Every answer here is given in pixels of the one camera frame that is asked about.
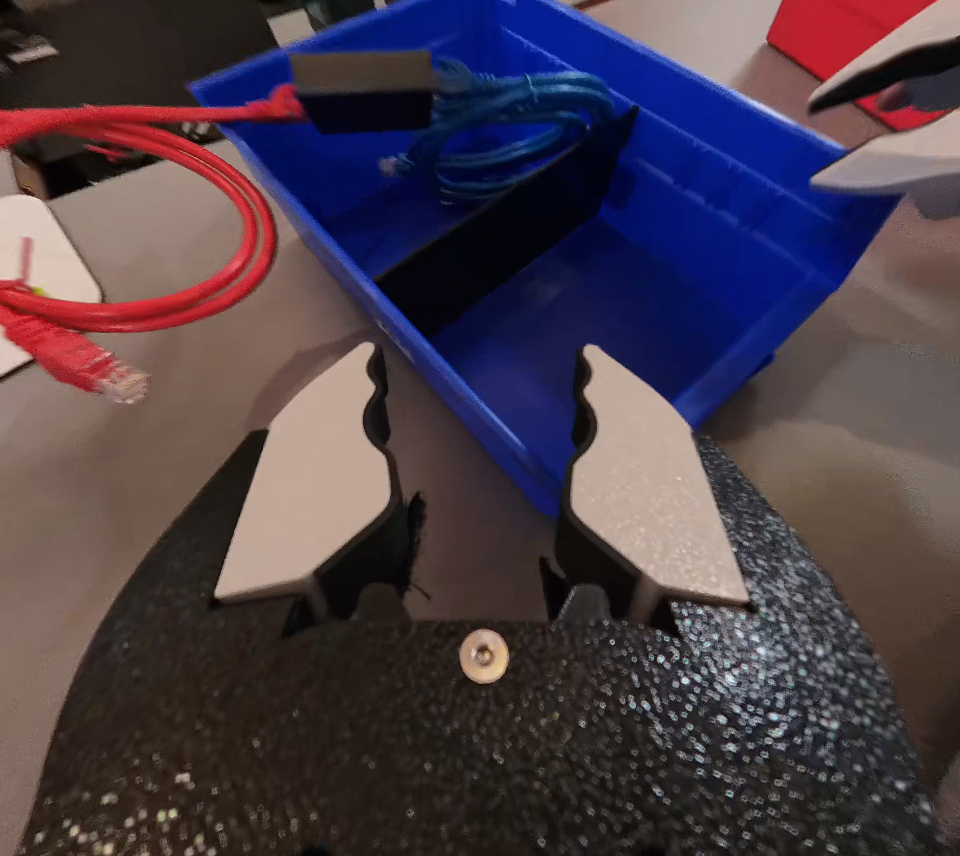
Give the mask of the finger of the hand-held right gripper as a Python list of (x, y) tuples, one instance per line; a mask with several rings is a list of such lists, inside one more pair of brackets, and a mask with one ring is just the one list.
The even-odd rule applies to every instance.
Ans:
[(874, 97), (882, 112), (959, 106), (959, 0), (938, 0), (883, 37), (810, 96), (812, 114)]
[(928, 219), (957, 218), (959, 115), (875, 138), (815, 174), (810, 185), (859, 197), (906, 197)]

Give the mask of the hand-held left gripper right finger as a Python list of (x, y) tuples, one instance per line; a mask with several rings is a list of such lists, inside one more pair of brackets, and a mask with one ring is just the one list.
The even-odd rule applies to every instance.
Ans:
[(687, 421), (596, 345), (578, 351), (573, 395), (556, 565), (539, 561), (549, 622), (671, 628), (671, 605), (752, 612)]

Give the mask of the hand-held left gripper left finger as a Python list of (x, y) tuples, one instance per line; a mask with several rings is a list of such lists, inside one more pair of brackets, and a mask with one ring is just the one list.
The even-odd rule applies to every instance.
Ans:
[(271, 421), (222, 563), (220, 605), (291, 599), (304, 620), (411, 620), (426, 503), (390, 453), (382, 348), (362, 343)]

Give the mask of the blue storage bin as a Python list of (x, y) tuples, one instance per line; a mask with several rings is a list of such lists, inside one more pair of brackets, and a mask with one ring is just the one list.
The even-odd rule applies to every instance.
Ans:
[(294, 53), (428, 50), (472, 71), (604, 80), (633, 134), (600, 213), (435, 336), (375, 278), (465, 217), (379, 161), (411, 132), (222, 131), (330, 275), (541, 511), (572, 454), (578, 351), (600, 346), (697, 427), (850, 275), (899, 203), (821, 192), (834, 141), (556, 0), (403, 0), (192, 85), (268, 96)]

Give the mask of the black ethernet coupler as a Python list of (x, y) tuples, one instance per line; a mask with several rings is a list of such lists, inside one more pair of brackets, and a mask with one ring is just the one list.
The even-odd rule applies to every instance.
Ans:
[(292, 82), (323, 134), (425, 130), (438, 74), (428, 50), (294, 53)]

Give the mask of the black bin divider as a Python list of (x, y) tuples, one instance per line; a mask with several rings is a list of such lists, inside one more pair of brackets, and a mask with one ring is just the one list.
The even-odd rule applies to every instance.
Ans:
[(574, 147), (376, 277), (423, 335), (435, 336), (601, 211), (640, 114), (631, 106)]

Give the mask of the white stand base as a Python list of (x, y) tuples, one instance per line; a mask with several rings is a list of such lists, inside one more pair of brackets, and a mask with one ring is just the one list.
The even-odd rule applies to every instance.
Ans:
[(27, 195), (1, 199), (2, 291), (26, 286), (34, 295), (101, 303), (104, 293), (54, 212)]

